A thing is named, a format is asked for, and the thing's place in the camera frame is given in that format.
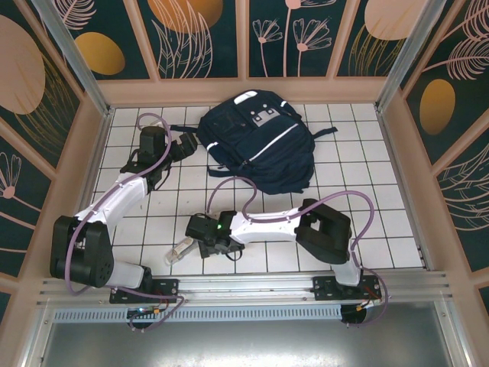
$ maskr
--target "pink line drawing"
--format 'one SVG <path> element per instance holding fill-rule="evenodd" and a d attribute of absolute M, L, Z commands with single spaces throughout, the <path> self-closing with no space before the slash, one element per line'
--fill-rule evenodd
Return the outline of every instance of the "pink line drawing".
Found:
<path fill-rule="evenodd" d="M 261 63 L 263 64 L 263 70 L 265 76 L 268 77 L 267 64 L 265 63 L 265 55 L 263 45 L 267 42 L 274 42 L 283 38 L 282 32 L 279 32 L 280 27 L 277 24 L 277 19 L 274 21 L 264 21 L 263 24 L 260 20 L 253 21 L 253 31 L 257 36 L 258 42 L 260 42 L 261 51 Z"/>

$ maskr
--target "leaf pattern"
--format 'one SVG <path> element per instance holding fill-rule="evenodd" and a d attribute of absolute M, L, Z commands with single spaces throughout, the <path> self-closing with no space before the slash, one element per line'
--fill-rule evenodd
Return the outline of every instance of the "leaf pattern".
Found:
<path fill-rule="evenodd" d="M 465 13 L 462 28 L 473 41 L 489 35 L 489 0 L 472 0 Z"/>
<path fill-rule="evenodd" d="M 489 227 L 489 145 L 472 159 L 447 167 L 439 185 L 455 228 L 475 231 Z"/>
<path fill-rule="evenodd" d="M 489 66 L 489 38 L 472 40 L 467 38 L 454 47 L 446 61 L 452 79 L 475 80 Z"/>
<path fill-rule="evenodd" d="M 168 24 L 168 27 L 161 27 L 152 21 L 160 40 L 157 65 L 163 78 L 206 78 L 212 67 L 212 39 L 204 17 L 196 14 L 188 2 L 188 16 L 175 0 L 170 0 L 175 17 L 170 16 L 163 2 L 156 1 L 155 5 Z"/>
<path fill-rule="evenodd" d="M 53 0 L 64 25 L 68 29 L 81 31 L 97 12 L 94 0 Z"/>

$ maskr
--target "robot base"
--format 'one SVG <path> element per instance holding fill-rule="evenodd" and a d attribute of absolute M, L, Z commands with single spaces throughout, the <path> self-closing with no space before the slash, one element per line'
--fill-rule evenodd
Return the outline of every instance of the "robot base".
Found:
<path fill-rule="evenodd" d="M 315 300 L 367 300 L 372 298 L 372 294 L 379 300 L 382 298 L 378 278 L 373 275 L 363 275 L 363 272 L 357 287 L 338 284 L 333 275 L 329 277 L 314 277 L 313 287 L 311 291 L 314 293 Z"/>
<path fill-rule="evenodd" d="M 161 296 L 174 296 L 178 294 L 178 279 L 152 279 L 151 292 L 145 293 L 156 294 Z M 111 293 L 108 299 L 111 304 L 158 304 L 159 300 L 154 298 L 139 297 L 132 293 L 126 293 L 117 290 Z M 176 300 L 168 300 L 169 304 L 175 304 Z"/>

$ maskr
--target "dark teal wallpaper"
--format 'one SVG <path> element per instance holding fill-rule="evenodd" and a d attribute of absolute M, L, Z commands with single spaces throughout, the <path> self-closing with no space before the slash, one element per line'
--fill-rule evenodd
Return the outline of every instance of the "dark teal wallpaper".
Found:
<path fill-rule="evenodd" d="M 249 75 L 325 76 L 344 10 L 335 0 L 250 0 Z"/>
<path fill-rule="evenodd" d="M 429 44 L 431 44 L 431 41 L 433 39 L 433 36 L 436 34 L 436 32 L 438 31 L 438 29 L 440 28 L 440 25 L 442 25 L 442 22 L 443 20 L 445 19 L 446 17 L 446 13 L 449 12 L 450 8 L 452 7 L 453 5 L 453 1 L 454 0 L 446 0 L 446 3 L 445 3 L 445 6 L 443 7 L 443 10 L 442 10 L 442 13 L 441 15 L 438 17 L 438 20 L 436 21 L 435 25 L 433 25 L 433 28 L 432 30 L 429 32 L 429 36 L 426 38 L 425 40 L 425 43 L 423 45 L 423 47 L 421 47 L 421 50 L 419 51 L 418 53 L 418 56 L 416 57 L 416 59 L 413 61 L 413 64 L 411 65 L 411 67 L 408 69 L 406 75 L 404 76 L 404 79 L 403 81 L 400 83 L 400 87 L 401 89 L 404 89 L 404 86 L 406 85 L 406 83 L 409 81 L 411 75 L 413 75 L 413 71 L 416 69 L 416 67 L 418 66 L 418 61 L 419 59 L 421 58 L 421 56 L 425 53 L 426 51 L 426 48 L 429 46 Z"/>
<path fill-rule="evenodd" d="M 438 182 L 472 271 L 489 266 L 489 129 Z"/>
<path fill-rule="evenodd" d="M 5 315 L 9 301 L 10 294 L 0 292 L 0 324 L 2 324 L 3 315 Z"/>
<path fill-rule="evenodd" d="M 481 294 L 482 302 L 486 307 L 487 315 L 489 315 L 489 287 L 479 289 L 479 293 Z"/>
<path fill-rule="evenodd" d="M 0 118 L 56 167 L 79 100 L 12 0 L 0 29 Z"/>
<path fill-rule="evenodd" d="M 424 2 L 361 0 L 338 76 L 387 76 Z"/>
<path fill-rule="evenodd" d="M 466 1 L 406 98 L 435 163 L 489 108 L 489 4 Z"/>
<path fill-rule="evenodd" d="M 18 276 L 50 180 L 0 137 L 0 272 Z"/>
<path fill-rule="evenodd" d="M 138 0 L 163 79 L 238 76 L 235 0 Z"/>

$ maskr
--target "navy blue backpack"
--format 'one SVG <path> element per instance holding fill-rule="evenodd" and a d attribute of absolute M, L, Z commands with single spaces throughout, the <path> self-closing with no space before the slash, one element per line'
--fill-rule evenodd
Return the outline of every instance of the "navy blue backpack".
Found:
<path fill-rule="evenodd" d="M 197 138 L 228 171 L 208 167 L 209 176 L 243 176 L 264 193 L 302 193 L 314 173 L 314 139 L 301 116 L 277 94 L 249 90 L 206 113 Z"/>

